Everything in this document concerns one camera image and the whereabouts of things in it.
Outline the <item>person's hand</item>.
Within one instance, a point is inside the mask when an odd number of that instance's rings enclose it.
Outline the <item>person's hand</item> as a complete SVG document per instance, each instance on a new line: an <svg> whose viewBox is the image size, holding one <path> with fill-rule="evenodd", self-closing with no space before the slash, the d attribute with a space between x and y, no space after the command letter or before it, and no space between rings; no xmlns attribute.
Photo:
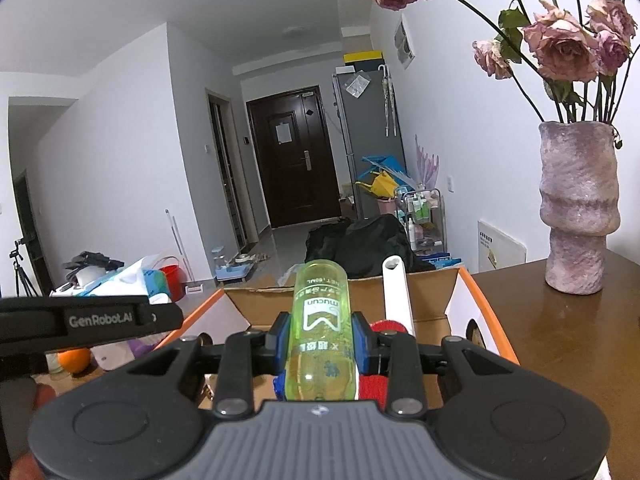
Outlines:
<svg viewBox="0 0 640 480"><path fill-rule="evenodd" d="M1 478L42 480L44 475L28 445L35 412L54 400L54 389L32 378L1 383Z"/></svg>

